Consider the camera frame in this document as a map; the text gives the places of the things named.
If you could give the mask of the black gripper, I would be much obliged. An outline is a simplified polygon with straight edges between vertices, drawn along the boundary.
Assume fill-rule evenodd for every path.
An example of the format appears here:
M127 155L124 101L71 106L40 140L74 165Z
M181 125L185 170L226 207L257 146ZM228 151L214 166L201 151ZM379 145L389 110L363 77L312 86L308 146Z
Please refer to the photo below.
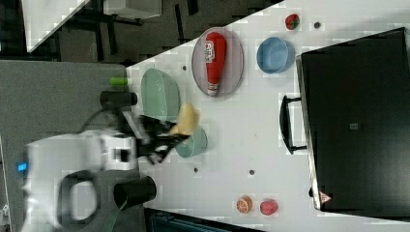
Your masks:
M132 130L136 137L136 157L145 158L151 164L162 163L170 150L189 138L184 134L169 134L175 123L139 115L132 118Z

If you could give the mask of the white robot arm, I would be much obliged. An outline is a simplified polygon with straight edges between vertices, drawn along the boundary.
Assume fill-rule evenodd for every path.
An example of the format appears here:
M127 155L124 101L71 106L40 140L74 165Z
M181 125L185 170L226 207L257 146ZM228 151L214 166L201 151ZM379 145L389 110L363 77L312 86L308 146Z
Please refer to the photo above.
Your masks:
M161 162L169 151L190 138L196 124L167 122L123 112L115 129L86 130L56 135L26 145L28 193L21 232L80 230L94 217L77 220L71 210L71 188L93 184L105 170L131 170L140 157Z

